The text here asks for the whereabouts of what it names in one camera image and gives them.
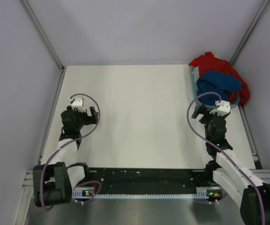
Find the blue t shirt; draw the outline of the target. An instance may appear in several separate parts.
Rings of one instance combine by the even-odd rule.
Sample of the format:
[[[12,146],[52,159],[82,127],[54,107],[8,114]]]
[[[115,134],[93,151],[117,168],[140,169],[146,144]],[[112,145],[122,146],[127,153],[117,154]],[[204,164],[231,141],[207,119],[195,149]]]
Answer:
[[[238,105],[242,100],[240,91],[241,81],[233,75],[223,72],[208,70],[196,81],[197,95],[206,92],[219,94],[224,101],[229,101],[233,105]]]

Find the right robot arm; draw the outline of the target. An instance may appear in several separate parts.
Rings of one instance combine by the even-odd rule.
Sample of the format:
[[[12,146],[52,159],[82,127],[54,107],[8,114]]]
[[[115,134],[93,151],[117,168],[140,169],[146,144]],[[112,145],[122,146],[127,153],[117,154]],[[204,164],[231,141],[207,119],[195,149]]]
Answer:
[[[205,130],[202,139],[213,158],[205,167],[204,181],[225,190],[238,205],[244,224],[270,225],[270,183],[248,169],[228,143],[225,119],[229,114],[230,107],[223,103],[216,109],[197,105],[191,116],[193,119],[202,116],[199,120]]]

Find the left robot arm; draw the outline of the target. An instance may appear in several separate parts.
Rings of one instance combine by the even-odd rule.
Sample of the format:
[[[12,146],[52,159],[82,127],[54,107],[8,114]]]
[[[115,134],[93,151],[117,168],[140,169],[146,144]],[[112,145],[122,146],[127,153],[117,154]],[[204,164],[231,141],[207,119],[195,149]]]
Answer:
[[[91,106],[89,110],[79,111],[68,106],[61,113],[62,128],[56,150],[46,162],[33,168],[34,200],[37,207],[49,211],[53,206],[66,204],[73,199],[74,188],[90,187],[85,194],[92,199],[99,192],[95,190],[99,181],[91,180],[86,163],[77,162],[76,152],[79,150],[84,136],[84,126],[99,123],[99,113]]]

